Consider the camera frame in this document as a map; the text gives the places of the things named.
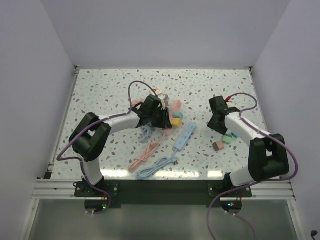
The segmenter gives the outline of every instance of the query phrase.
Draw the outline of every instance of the small cube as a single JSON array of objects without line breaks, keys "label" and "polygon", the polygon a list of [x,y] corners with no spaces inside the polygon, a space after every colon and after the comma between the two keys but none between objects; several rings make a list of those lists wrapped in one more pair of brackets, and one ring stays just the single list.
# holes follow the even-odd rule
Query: small cube
[{"label": "small cube", "polygon": [[171,120],[172,127],[180,127],[182,124],[181,118],[172,118]]},{"label": "small cube", "polygon": [[164,96],[164,97],[163,97],[163,101],[168,102],[168,101],[169,101],[168,95],[167,95],[167,94],[164,94],[163,96]]},{"label": "small cube", "polygon": [[234,133],[234,132],[231,133],[231,136],[234,137],[235,139],[238,138],[238,135],[236,133]]},{"label": "small cube", "polygon": [[158,86],[155,86],[152,88],[152,90],[155,92],[155,94],[157,94],[158,96],[162,94],[162,91],[161,91],[161,88],[158,87]]},{"label": "small cube", "polygon": [[213,148],[215,151],[219,151],[225,148],[225,145],[222,141],[217,141],[213,144]]},{"label": "small cube", "polygon": [[230,144],[231,140],[232,140],[232,136],[229,135],[229,134],[226,134],[226,135],[222,136],[222,142],[224,144]]},{"label": "small cube", "polygon": [[176,111],[172,114],[175,119],[184,119],[184,115],[180,111]]}]

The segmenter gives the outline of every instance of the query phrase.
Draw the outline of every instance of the light blue cable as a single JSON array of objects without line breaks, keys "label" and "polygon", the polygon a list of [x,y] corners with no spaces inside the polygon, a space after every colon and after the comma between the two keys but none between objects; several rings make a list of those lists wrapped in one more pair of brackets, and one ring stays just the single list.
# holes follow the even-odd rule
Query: light blue cable
[{"label": "light blue cable", "polygon": [[150,177],[152,174],[158,172],[160,169],[164,168],[168,164],[175,163],[178,160],[178,157],[175,156],[177,151],[178,149],[175,149],[171,157],[164,156],[160,158],[158,161],[156,161],[154,165],[138,171],[136,173],[136,179],[144,180],[145,178]]},{"label": "light blue cable", "polygon": [[139,136],[139,142],[144,143],[152,134],[154,127],[149,122],[147,125],[141,127],[142,134]]}]

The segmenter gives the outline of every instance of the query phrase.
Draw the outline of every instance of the yellow block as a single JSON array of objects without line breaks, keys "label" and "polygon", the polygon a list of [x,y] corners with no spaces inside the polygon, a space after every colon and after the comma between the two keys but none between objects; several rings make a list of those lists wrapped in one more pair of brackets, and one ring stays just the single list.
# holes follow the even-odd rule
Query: yellow block
[{"label": "yellow block", "polygon": [[172,124],[172,127],[180,127],[182,124],[182,119],[181,118],[173,118],[171,120],[171,124]]}]

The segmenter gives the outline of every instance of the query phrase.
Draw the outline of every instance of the black mounting bracket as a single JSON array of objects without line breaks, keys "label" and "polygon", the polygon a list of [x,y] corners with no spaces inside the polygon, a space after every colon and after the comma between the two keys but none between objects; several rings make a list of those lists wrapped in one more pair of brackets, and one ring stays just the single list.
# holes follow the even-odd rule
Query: black mounting bracket
[{"label": "black mounting bracket", "polygon": [[159,107],[162,106],[161,104],[161,100],[158,97],[149,95],[140,108],[136,108],[135,106],[132,111],[140,118],[138,127],[151,123],[154,128],[172,129],[169,109],[167,107],[164,109]]},{"label": "black mounting bracket", "polygon": [[215,96],[214,98],[209,99],[209,104],[213,116],[207,125],[208,128],[225,135],[228,131],[225,124],[226,116],[235,112],[240,112],[240,110],[236,107],[228,107],[223,96]]},{"label": "black mounting bracket", "polygon": [[[209,207],[219,194],[222,180],[101,180],[95,187],[104,189],[112,198],[111,208],[121,205],[203,205]],[[85,180],[74,183],[77,198],[102,198]],[[251,189],[241,190],[243,198],[252,197]],[[226,194],[236,198],[240,192]],[[220,200],[213,208],[221,206]]]}]

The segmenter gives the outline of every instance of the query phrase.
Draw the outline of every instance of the usb cable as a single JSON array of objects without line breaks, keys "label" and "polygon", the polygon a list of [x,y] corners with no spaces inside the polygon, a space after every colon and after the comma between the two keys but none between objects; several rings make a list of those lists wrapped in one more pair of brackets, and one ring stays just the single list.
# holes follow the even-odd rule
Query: usb cable
[{"label": "usb cable", "polygon": [[146,167],[145,169],[142,169],[136,173],[136,179],[138,180],[144,180],[148,177],[150,177],[152,174],[158,172],[160,169],[164,168],[168,164],[178,164],[178,157],[176,157],[178,149],[175,149],[171,157],[164,156],[160,158],[158,161],[154,163],[154,165],[150,167]]}]

